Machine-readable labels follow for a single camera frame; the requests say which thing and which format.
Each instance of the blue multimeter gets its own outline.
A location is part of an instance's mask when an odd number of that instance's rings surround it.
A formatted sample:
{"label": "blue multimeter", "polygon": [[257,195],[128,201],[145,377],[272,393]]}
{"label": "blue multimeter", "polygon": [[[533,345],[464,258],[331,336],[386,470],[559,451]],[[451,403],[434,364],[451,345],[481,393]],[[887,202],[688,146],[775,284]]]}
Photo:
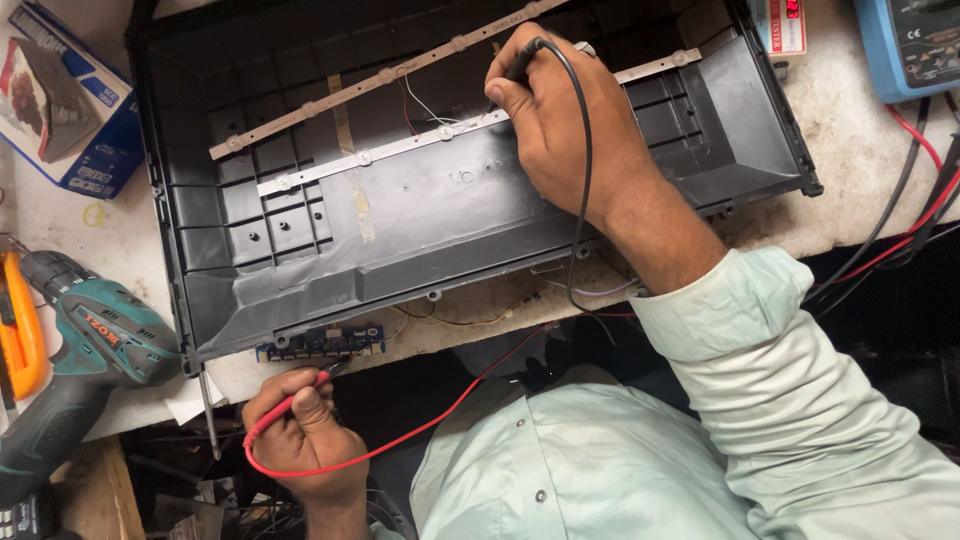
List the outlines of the blue multimeter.
{"label": "blue multimeter", "polygon": [[854,4],[880,100],[897,103],[960,86],[960,1]]}

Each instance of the yellow rubber band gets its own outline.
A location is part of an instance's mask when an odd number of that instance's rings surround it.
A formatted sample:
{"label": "yellow rubber band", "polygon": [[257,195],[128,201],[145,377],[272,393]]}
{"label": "yellow rubber band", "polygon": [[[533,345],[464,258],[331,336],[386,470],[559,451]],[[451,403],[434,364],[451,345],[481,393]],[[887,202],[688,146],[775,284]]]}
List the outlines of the yellow rubber band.
{"label": "yellow rubber band", "polygon": [[[93,216],[93,221],[90,221],[89,214],[91,209],[96,209],[97,213]],[[104,222],[104,207],[100,206],[100,203],[93,203],[92,205],[84,209],[84,225],[88,227],[100,227],[100,224]]]}

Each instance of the ring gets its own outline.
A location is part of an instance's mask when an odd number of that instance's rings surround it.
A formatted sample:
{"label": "ring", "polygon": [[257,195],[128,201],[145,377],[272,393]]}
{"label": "ring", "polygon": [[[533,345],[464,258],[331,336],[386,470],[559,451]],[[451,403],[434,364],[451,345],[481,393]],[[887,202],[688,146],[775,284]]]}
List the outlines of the ring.
{"label": "ring", "polygon": [[586,41],[577,41],[573,44],[573,48],[589,54],[591,58],[597,58],[597,52],[593,50],[593,46]]}

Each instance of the person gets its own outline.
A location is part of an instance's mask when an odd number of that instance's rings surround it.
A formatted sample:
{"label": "person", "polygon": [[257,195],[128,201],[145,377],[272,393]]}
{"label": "person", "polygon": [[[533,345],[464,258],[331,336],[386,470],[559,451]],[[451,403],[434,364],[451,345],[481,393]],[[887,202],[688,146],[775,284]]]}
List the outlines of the person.
{"label": "person", "polygon": [[[420,538],[957,538],[960,468],[800,310],[806,266],[776,247],[726,249],[654,165],[604,64],[524,23],[485,91],[513,120],[533,185],[579,211],[584,129],[566,72],[540,51],[529,89],[502,78],[536,36],[561,48],[588,100],[586,218],[650,291],[630,302],[701,422],[588,366],[537,395],[486,380],[440,424],[414,479]],[[294,396],[293,418],[256,440],[267,467],[366,452],[331,416],[332,385],[309,386],[315,374],[270,378],[244,407],[249,429]],[[367,527],[368,470],[278,481],[301,499],[310,538],[396,537]]]}

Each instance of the circuit board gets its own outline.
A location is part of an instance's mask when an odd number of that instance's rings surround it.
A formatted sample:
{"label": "circuit board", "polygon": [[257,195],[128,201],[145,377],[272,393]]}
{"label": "circuit board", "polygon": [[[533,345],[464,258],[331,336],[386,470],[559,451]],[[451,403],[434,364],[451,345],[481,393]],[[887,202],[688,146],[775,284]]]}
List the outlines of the circuit board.
{"label": "circuit board", "polygon": [[365,328],[317,329],[290,338],[290,344],[278,349],[273,344],[256,347],[257,363],[286,362],[343,356],[381,355],[387,352],[382,326]]}

